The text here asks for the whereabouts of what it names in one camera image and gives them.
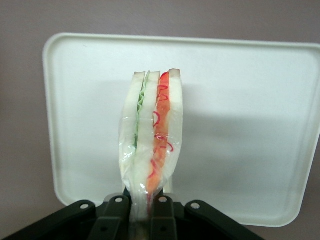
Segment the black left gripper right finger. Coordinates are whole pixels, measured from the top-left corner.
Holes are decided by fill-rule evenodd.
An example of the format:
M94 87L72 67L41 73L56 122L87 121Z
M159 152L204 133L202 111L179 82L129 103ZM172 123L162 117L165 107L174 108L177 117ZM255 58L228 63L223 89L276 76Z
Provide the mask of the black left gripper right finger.
M262 237L202 200L183 205L162 191L154 198L151 240L261 240Z

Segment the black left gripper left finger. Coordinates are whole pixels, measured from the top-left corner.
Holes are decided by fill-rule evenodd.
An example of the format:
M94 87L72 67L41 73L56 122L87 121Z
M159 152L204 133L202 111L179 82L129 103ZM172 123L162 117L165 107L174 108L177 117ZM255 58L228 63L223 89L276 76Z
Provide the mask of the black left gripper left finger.
M131 196L108 195L100 206L79 200L11 235L6 240L127 240Z

